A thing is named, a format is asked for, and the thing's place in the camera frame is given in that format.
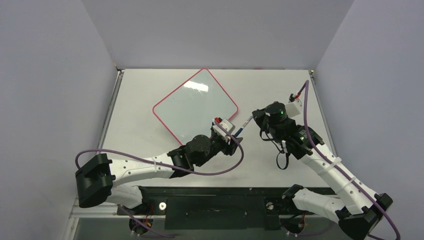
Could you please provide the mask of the white marker pen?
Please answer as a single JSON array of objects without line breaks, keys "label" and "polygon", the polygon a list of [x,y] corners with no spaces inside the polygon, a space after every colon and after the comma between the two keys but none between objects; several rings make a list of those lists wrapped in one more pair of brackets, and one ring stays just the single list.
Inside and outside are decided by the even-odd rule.
[{"label": "white marker pen", "polygon": [[244,128],[245,128],[245,127],[246,127],[246,126],[250,123],[250,121],[251,121],[252,119],[253,119],[253,115],[249,116],[249,117],[248,117],[248,119],[247,119],[247,120],[243,123],[243,125],[242,125],[240,128],[242,128],[242,129],[244,130]]}]

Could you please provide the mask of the pink-framed whiteboard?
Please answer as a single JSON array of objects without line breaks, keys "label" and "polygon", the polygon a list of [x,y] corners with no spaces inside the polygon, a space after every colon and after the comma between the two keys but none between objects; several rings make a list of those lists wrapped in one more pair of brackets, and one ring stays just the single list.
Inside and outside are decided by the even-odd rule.
[{"label": "pink-framed whiteboard", "polygon": [[231,119],[239,107],[207,68],[198,70],[156,103],[152,112],[180,145],[209,135],[216,117]]}]

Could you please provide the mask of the blue marker cap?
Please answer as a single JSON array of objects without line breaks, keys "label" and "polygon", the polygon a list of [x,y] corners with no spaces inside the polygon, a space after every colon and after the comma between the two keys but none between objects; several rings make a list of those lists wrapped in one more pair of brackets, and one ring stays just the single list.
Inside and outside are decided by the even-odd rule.
[{"label": "blue marker cap", "polygon": [[239,136],[239,134],[241,133],[243,131],[243,129],[242,128],[240,128],[233,136],[234,137],[238,137]]}]

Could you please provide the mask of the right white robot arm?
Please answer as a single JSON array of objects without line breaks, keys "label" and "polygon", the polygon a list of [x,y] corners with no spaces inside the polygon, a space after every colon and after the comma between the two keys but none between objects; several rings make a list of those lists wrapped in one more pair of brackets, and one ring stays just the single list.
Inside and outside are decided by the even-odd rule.
[{"label": "right white robot arm", "polygon": [[252,112],[260,133],[268,140],[311,168],[335,193],[329,197],[294,184],[282,195],[282,207],[289,213],[310,212],[337,223],[352,240],[364,240],[393,204],[392,198],[379,194],[359,181],[335,157],[320,135],[307,125],[297,124],[298,110],[289,104],[273,102]]}]

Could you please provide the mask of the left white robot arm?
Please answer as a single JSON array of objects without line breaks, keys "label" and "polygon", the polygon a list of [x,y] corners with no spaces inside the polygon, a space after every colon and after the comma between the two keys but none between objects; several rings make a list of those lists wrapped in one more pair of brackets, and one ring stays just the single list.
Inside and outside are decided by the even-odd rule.
[{"label": "left white robot arm", "polygon": [[108,157],[110,150],[98,150],[88,162],[77,166],[78,205],[86,209],[113,203],[143,215],[149,210],[146,191],[130,183],[198,175],[195,167],[201,167],[219,153],[232,156],[242,140],[220,133],[220,128],[214,125],[210,137],[197,135],[185,145],[154,157],[140,158],[126,153],[126,159],[111,159]]}]

